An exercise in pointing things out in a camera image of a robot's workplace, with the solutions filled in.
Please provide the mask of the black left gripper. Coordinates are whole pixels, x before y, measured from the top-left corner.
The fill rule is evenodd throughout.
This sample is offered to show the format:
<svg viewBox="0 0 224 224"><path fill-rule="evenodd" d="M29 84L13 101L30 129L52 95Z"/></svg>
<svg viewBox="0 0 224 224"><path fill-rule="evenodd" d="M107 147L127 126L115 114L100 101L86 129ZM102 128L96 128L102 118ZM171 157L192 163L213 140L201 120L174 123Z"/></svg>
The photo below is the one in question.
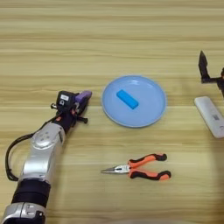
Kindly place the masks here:
<svg viewBox="0 0 224 224"><path fill-rule="evenodd" d="M87 98L85 98L79 105L74 104L70 108L62 108L53 103L51 108L56 109L57 112L56 116L51 119L51 122L61 126L65 133L67 133L77 122L88 122L88 119L82 116L87 105Z"/></svg>

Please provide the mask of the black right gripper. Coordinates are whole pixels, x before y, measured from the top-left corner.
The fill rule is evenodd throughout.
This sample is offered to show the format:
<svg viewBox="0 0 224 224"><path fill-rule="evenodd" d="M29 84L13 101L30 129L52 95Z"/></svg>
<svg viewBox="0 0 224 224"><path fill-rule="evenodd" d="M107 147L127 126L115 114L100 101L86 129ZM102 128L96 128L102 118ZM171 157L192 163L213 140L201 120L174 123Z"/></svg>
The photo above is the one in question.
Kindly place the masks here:
<svg viewBox="0 0 224 224"><path fill-rule="evenodd" d="M211 78L207 71L207 58L203 52L199 54L199 71L201 75L201 82L202 83L216 83L219 90L222 92L224 96L224 67L220 73L220 77Z"/></svg>

